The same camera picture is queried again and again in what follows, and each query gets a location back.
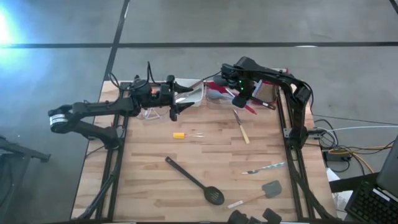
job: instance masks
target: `concrete floor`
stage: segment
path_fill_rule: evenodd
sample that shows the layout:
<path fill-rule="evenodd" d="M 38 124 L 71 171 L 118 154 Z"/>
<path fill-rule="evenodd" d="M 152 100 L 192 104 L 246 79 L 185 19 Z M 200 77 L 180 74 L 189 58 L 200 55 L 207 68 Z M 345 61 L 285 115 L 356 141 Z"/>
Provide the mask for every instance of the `concrete floor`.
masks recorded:
<path fill-rule="evenodd" d="M 123 0 L 0 2 L 0 44 L 113 43 Z M 388 0 L 131 0 L 120 43 L 385 42 L 398 40 L 398 15 Z M 0 134 L 52 155 L 32 161 L 9 214 L 10 223 L 68 220 L 87 141 L 50 132 L 47 111 L 97 101 L 110 47 L 0 49 Z M 145 74 L 200 78 L 241 56 L 288 67 L 313 88 L 315 119 L 334 128 L 398 124 L 397 47 L 260 47 L 119 49 L 120 80 Z M 337 132 L 347 146 L 379 146 L 398 129 Z M 387 151 L 364 156 L 380 170 Z M 334 169 L 345 164 L 330 163 Z M 356 162 L 342 178 L 361 175 Z"/>

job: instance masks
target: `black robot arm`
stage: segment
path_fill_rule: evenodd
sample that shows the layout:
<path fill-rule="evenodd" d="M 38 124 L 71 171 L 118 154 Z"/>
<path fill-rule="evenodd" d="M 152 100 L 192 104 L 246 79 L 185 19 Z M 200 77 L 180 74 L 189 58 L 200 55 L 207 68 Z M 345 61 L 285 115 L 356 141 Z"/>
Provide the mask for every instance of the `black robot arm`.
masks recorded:
<path fill-rule="evenodd" d="M 138 76 L 136 76 L 131 85 L 122 86 L 121 88 L 129 92 L 128 97 L 123 98 L 122 95 L 119 95 L 119 98 L 114 102 L 78 102 L 50 110 L 51 131 L 61 134 L 71 131 L 80 133 L 86 138 L 94 137 L 100 139 L 107 149 L 116 149 L 121 145 L 116 128 L 102 128 L 81 121 L 81 119 L 112 114 L 135 117 L 141 112 L 142 108 L 169 106 L 170 119 L 176 121 L 177 114 L 193 105 L 193 103 L 175 102 L 175 93 L 189 92 L 192 91 L 192 88 L 180 86 L 175 82 L 173 75 L 169 75 L 166 82 L 161 83 L 159 91 L 155 93 L 152 93 L 150 84 L 145 80 L 139 79 Z"/>
<path fill-rule="evenodd" d="M 292 74 L 275 71 L 258 65 L 253 59 L 242 57 L 233 66 L 223 64 L 221 76 L 215 77 L 219 85 L 228 85 L 231 89 L 239 91 L 232 104 L 243 108 L 247 100 L 250 100 L 254 91 L 254 82 L 267 80 L 281 87 L 287 98 L 287 103 L 293 110 L 292 129 L 285 135 L 289 135 L 291 147 L 301 149 L 308 138 L 307 129 L 304 126 L 305 106 L 310 99 L 311 91 L 305 82 L 294 78 Z"/>

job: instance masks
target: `black spatula head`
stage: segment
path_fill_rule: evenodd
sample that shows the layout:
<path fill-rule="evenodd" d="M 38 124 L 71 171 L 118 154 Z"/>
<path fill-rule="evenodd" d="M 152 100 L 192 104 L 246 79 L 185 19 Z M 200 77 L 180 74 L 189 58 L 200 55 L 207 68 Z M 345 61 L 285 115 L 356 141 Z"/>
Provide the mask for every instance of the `black spatula head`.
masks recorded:
<path fill-rule="evenodd" d="M 224 203 L 224 195 L 217 188 L 210 186 L 204 189 L 205 198 L 213 205 L 222 205 Z"/>

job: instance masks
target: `wooden table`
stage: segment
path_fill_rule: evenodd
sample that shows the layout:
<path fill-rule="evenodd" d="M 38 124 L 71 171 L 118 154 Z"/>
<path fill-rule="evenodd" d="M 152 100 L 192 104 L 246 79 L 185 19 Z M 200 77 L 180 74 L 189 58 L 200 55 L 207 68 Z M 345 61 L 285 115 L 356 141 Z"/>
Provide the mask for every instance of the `wooden table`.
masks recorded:
<path fill-rule="evenodd" d="M 113 101 L 118 90 L 104 82 L 100 101 Z M 245 144 L 232 109 L 238 111 L 250 138 Z M 168 108 L 156 109 L 165 114 L 161 119 L 147 121 L 130 118 L 124 147 L 114 221 L 136 222 L 226 222 L 232 210 L 227 205 L 260 195 L 261 186 L 279 180 L 282 193 L 274 198 L 261 197 L 236 207 L 249 217 L 260 220 L 266 208 L 282 216 L 284 221 L 297 220 L 294 210 L 289 171 L 286 166 L 252 175 L 241 172 L 286 160 L 277 111 L 253 106 L 258 115 L 232 105 L 216 104 L 203 99 L 201 106 L 191 107 L 169 119 Z M 95 125 L 110 126 L 113 116 L 95 118 Z M 307 107 L 306 127 L 313 127 Z M 173 132 L 203 133 L 203 138 L 173 139 Z M 317 144 L 315 140 L 308 143 Z M 88 152 L 101 146 L 92 141 Z M 310 188 L 329 213 L 336 216 L 325 166 L 319 147 L 306 145 L 303 158 Z M 219 188 L 225 203 L 208 203 L 194 183 L 168 165 L 169 156 L 205 186 Z M 106 150 L 90 155 L 83 166 L 72 217 L 80 215 L 98 193 L 103 175 Z M 105 202 L 104 215 L 108 208 Z"/>

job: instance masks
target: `red object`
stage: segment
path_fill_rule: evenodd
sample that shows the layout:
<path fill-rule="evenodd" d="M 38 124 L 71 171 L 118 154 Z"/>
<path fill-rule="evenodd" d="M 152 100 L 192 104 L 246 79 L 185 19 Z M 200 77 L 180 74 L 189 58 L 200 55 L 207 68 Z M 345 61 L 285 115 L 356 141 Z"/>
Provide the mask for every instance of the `red object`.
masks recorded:
<path fill-rule="evenodd" d="M 215 84 L 214 82 L 208 82 L 208 83 L 207 83 L 207 86 L 208 86 L 209 88 L 211 88 L 212 90 L 217 90 L 217 91 L 219 91 L 220 93 L 228 93 L 228 92 L 226 91 L 225 87 L 219 86 L 219 85 Z M 253 108 L 251 108 L 249 105 L 244 105 L 244 108 L 245 108 L 246 110 L 248 110 L 249 112 L 251 112 L 251 113 L 257 115 L 256 111 L 255 111 Z"/>

